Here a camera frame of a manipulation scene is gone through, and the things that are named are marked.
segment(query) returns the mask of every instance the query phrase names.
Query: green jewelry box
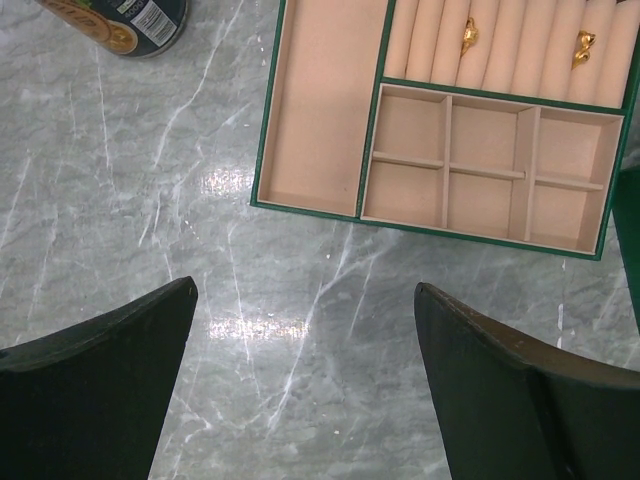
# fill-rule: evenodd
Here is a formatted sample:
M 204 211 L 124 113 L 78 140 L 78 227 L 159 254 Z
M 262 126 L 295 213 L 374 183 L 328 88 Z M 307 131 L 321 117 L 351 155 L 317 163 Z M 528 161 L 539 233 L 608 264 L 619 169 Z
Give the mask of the green jewelry box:
M 622 108 L 384 77 L 396 0 L 281 0 L 251 205 L 599 260 Z

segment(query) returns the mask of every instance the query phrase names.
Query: ring roll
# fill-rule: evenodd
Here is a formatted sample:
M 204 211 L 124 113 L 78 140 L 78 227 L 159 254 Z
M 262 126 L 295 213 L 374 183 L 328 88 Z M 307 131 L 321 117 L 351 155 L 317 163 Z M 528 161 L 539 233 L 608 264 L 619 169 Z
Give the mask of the ring roll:
M 404 78 L 418 0 L 398 0 L 393 11 L 384 76 Z
M 455 85 L 471 0 L 446 0 L 442 9 L 431 83 Z
M 571 71 L 567 100 L 575 103 L 593 104 L 596 99 L 598 80 L 607 52 L 607 39 L 616 10 L 616 0 L 589 0 L 584 9 L 581 30 L 593 33 L 596 41 L 589 49 L 589 60 Z
M 478 41 L 460 59 L 456 86 L 476 89 L 482 87 L 499 6 L 500 0 L 471 0 L 469 16 L 475 20 Z
M 487 71 L 482 82 L 483 90 L 502 93 L 511 90 L 526 7 L 526 0 L 500 2 Z
M 538 95 L 556 5 L 556 0 L 535 0 L 527 4 L 511 82 L 511 93 L 515 95 Z
M 586 3 L 586 0 L 558 1 L 538 89 L 539 97 L 566 100 L 576 38 Z
M 639 24 L 640 0 L 626 0 L 616 6 L 598 80 L 596 105 L 613 108 L 622 106 Z
M 420 0 L 411 36 L 407 79 L 428 82 L 431 79 L 444 0 Z

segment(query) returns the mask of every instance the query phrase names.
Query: dark green can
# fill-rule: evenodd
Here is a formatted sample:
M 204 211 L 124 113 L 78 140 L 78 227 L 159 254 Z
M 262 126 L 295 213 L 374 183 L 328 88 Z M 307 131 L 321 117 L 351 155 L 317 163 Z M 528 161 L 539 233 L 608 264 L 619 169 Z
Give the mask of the dark green can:
M 184 28 L 188 0 L 37 0 L 117 55 L 149 57 L 169 48 Z

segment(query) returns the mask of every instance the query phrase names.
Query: grey marble floor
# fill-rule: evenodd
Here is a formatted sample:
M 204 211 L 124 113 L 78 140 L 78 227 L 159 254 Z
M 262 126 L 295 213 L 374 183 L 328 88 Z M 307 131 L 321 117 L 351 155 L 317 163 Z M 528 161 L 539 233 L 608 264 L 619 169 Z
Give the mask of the grey marble floor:
M 0 348 L 193 276 L 155 480 L 450 478 L 418 281 L 640 370 L 613 226 L 593 263 L 248 207 L 277 3 L 194 1 L 127 61 L 0 1 Z

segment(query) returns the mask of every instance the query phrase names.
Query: jewelry box compartment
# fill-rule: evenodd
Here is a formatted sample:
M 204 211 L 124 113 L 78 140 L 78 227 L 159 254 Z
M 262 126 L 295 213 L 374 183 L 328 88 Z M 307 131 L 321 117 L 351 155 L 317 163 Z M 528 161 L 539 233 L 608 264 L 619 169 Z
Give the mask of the jewelry box compartment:
M 395 0 L 384 76 L 621 108 L 639 24 L 637 0 Z
M 387 0 L 287 0 L 257 200 L 355 217 Z
M 382 84 L 362 218 L 593 254 L 622 121 Z

